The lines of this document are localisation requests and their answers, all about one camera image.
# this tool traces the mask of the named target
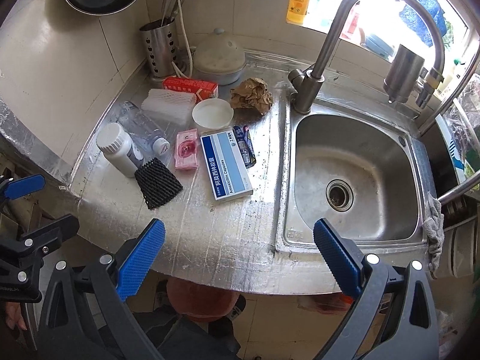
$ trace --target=blue gripper pad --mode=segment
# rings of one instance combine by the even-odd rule
[[[357,299],[362,292],[360,249],[349,244],[353,241],[341,238],[326,219],[315,223],[313,240],[342,292]]]
[[[153,219],[118,270],[117,293],[122,302],[136,295],[164,242],[165,226]]]
[[[29,193],[40,191],[45,186],[42,175],[33,175],[12,181],[5,190],[5,197],[11,200],[21,198]]]

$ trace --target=pot lid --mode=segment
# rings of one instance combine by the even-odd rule
[[[245,50],[222,28],[215,28],[195,50],[193,66],[204,73],[227,74],[245,66]]]

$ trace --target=person's hand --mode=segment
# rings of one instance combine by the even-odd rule
[[[6,302],[5,312],[7,314],[5,323],[10,329],[15,328],[15,325],[17,325],[21,330],[27,330],[27,325],[22,317],[20,303]]]

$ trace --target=pink package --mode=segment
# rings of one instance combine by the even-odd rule
[[[197,169],[197,129],[177,134],[175,143],[175,169]]]

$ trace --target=white bowl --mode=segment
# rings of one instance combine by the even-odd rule
[[[233,118],[233,108],[222,99],[206,99],[195,105],[191,112],[200,132],[227,127]]]

